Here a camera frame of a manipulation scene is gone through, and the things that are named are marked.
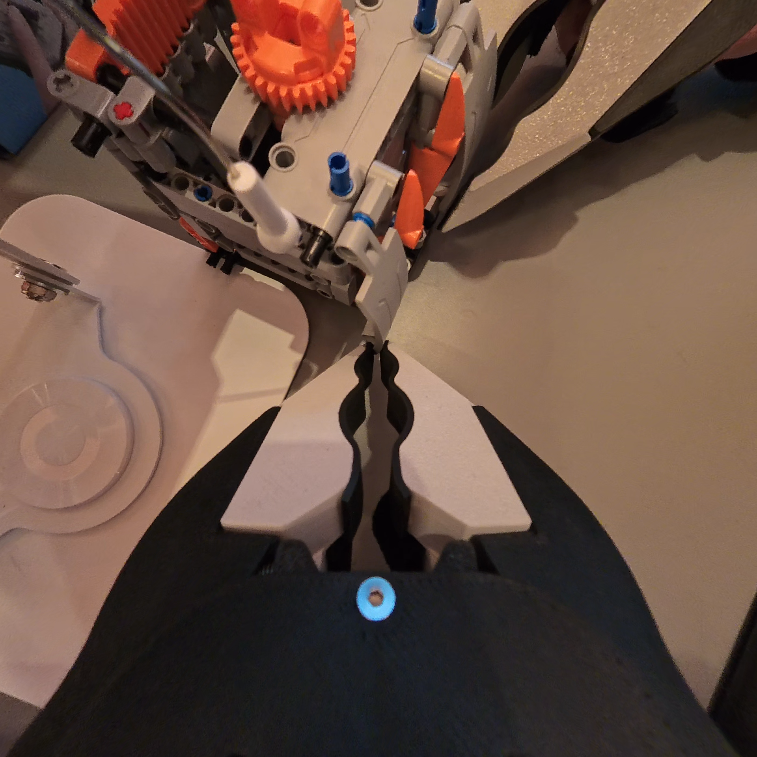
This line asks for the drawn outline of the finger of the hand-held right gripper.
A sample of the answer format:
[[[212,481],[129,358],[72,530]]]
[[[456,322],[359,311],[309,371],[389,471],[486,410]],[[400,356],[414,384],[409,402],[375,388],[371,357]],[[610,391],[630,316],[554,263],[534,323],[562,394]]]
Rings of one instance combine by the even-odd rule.
[[[472,180],[442,230],[474,220],[580,151],[594,124],[708,4],[598,2],[558,89],[518,123],[503,154]]]
[[[526,58],[536,56],[568,1],[500,2],[497,17],[497,77],[493,108],[520,74]]]

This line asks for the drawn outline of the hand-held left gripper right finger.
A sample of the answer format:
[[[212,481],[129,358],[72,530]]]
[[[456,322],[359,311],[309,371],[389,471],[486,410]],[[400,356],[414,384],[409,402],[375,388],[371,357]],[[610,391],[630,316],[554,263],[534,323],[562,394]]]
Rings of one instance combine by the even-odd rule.
[[[380,352],[397,432],[378,544],[391,571],[422,571],[453,541],[526,532],[532,520],[472,403],[410,355]]]

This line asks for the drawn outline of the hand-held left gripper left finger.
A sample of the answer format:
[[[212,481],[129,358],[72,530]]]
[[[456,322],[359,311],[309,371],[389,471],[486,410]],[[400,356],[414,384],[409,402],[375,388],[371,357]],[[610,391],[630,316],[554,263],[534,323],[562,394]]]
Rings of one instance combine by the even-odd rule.
[[[220,521],[226,531],[301,541],[349,571],[364,510],[357,429],[375,350],[360,346],[284,400]]]

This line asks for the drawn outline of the grey orange toy brick model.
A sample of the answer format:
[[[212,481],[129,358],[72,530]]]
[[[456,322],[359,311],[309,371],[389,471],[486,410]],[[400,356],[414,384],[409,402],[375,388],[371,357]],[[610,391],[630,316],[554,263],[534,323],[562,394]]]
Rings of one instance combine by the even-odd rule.
[[[465,137],[462,2],[85,2],[108,34],[252,165],[300,226],[274,254],[226,170],[150,86],[78,30],[48,79],[145,194],[230,275],[274,273],[346,305],[364,281],[354,223],[401,236],[408,272],[453,200]]]

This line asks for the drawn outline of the white metal board stand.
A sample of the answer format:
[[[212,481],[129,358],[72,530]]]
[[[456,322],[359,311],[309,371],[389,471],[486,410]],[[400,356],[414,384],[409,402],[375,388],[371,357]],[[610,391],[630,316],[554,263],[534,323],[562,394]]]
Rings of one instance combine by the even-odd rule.
[[[157,514],[284,399],[309,327],[279,282],[74,196],[2,242],[79,281],[36,303],[2,260],[1,687],[43,707]]]

